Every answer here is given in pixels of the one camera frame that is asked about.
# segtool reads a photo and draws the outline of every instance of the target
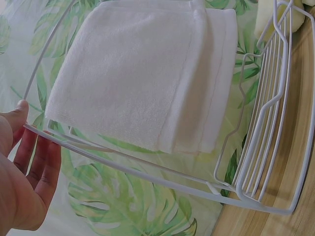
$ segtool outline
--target folded towel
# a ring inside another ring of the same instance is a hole
[[[95,8],[63,63],[46,117],[172,152],[206,32],[204,7],[194,1],[176,4],[187,7],[104,2]]]
[[[234,10],[203,13],[195,1],[102,3],[65,59],[46,117],[150,150],[211,152],[229,95],[237,23]]]
[[[182,116],[175,150],[210,153],[229,96],[237,50],[235,11],[206,9],[206,44]]]

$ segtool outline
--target monstera leaf print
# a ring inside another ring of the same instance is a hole
[[[75,168],[70,204],[99,235],[194,236],[197,222],[173,190],[102,164]]]
[[[0,16],[0,55],[3,54],[9,46],[11,29],[5,16]]]
[[[236,15],[241,16],[251,10],[251,5],[257,3],[257,0],[236,0],[233,9],[236,11]]]

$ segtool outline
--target leaf print fabric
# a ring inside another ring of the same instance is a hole
[[[46,40],[71,0],[7,0],[0,16],[0,110],[10,110],[21,99],[36,60]],[[28,98],[29,122],[45,129],[46,102],[64,58],[86,16],[99,0],[77,0],[52,40],[37,71]],[[240,69],[246,53],[259,53],[252,35],[256,0],[205,0],[208,8],[233,8],[238,20],[238,49],[231,94],[216,149],[197,156],[167,155],[75,129],[75,135],[98,142],[155,164],[209,179],[221,144],[237,124],[242,107],[238,89]],[[219,177],[233,180],[252,114],[258,88],[261,61],[247,58],[242,86],[246,93],[245,118],[237,134],[228,143]],[[69,127],[53,122],[52,128],[68,133]],[[171,181],[203,188],[197,183],[175,178],[155,168],[125,160],[117,155],[92,151],[102,158],[115,160],[137,170]],[[208,236],[220,214],[221,204],[184,195],[152,184],[62,149],[63,164],[59,186],[44,226],[33,235],[101,236]],[[12,235],[27,235],[12,231]]]

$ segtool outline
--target hand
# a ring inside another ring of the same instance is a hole
[[[61,148],[23,127],[28,111],[27,102],[22,100],[13,112],[0,113],[0,236],[11,228],[37,230],[57,187]],[[7,157],[20,140],[11,162]]]

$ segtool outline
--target wire basket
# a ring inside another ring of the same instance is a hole
[[[54,29],[52,30],[44,48],[41,52],[41,55],[37,61],[37,64],[33,70],[32,76],[29,80],[24,99],[27,99],[30,88],[34,81],[37,69],[42,61],[42,58],[53,39],[58,27],[61,25],[63,19],[66,17],[70,11],[72,5],[75,3],[73,0],[69,7],[66,9]],[[278,8],[281,5],[286,5],[286,9],[278,20]],[[258,40],[257,47],[261,49],[261,54],[245,54],[241,70],[241,80],[239,82],[239,89],[243,95],[243,103],[241,108],[241,113],[239,121],[235,130],[229,133],[221,149],[221,153],[218,157],[218,161],[213,173],[213,182],[210,182],[205,179],[197,178],[191,175],[187,175],[167,167],[163,167],[149,161],[140,159],[136,156],[128,155],[105,146],[99,145],[97,143],[89,142],[87,140],[81,139],[76,136],[74,128],[71,127],[68,134],[62,134],[57,130],[53,129],[53,121],[49,120],[47,129],[53,135],[47,134],[33,126],[25,124],[25,127],[40,136],[43,136],[73,152],[76,152],[80,155],[83,155],[93,161],[100,162],[109,167],[115,168],[119,171],[129,173],[140,177],[142,179],[151,181],[153,183],[162,184],[166,187],[172,188],[174,190],[182,191],[184,193],[195,195],[201,198],[208,200],[217,201],[224,204],[235,205],[238,207],[244,207],[264,212],[278,213],[278,214],[290,214],[294,211],[301,190],[303,182],[306,176],[306,171],[308,167],[309,157],[312,148],[313,142],[313,133],[315,125],[315,83],[313,83],[313,102],[312,102],[312,113],[310,128],[308,133],[308,140],[306,144],[306,151],[303,159],[303,164],[296,186],[296,190],[292,199],[292,202],[289,208],[276,208],[273,206],[266,206],[263,203],[263,197],[268,185],[270,175],[273,170],[275,163],[275,158],[277,150],[279,147],[281,134],[284,124],[284,115],[287,106],[288,98],[288,88],[289,88],[289,79],[290,79],[290,69],[291,69],[291,51],[292,51],[292,18],[293,10],[299,11],[304,14],[306,17],[310,18],[312,23],[312,33],[313,33],[313,54],[315,55],[315,21],[312,15],[301,10],[300,8],[293,5],[293,0],[290,2],[274,0],[274,11],[273,16],[270,18],[265,30],[262,33],[261,38]],[[262,39],[264,38],[267,30],[270,26],[273,25],[275,30],[268,40],[262,45]],[[262,65],[261,71],[259,74],[259,84],[258,92],[254,103],[254,110],[252,118],[250,121],[250,126],[248,129],[247,138],[245,140],[244,148],[239,160],[239,164],[234,176],[234,179],[231,184],[225,182],[224,180],[218,177],[218,169],[220,167],[223,153],[225,151],[226,144],[234,133],[240,127],[241,120],[244,113],[245,106],[245,93],[242,88],[243,72],[244,66],[247,58],[261,58]],[[122,157],[132,159],[137,162],[141,162],[146,165],[150,165],[153,168],[158,168],[164,172],[168,172],[174,175],[177,175],[181,178],[189,179],[194,182],[204,184],[208,191],[203,191],[197,188],[179,184],[170,180],[166,180],[160,177],[155,177],[151,174],[138,171],[136,169],[125,166],[121,163],[104,159],[91,150],[97,150],[102,152],[115,153]],[[224,197],[221,195],[220,190],[225,189],[228,191],[235,192],[238,199]]]

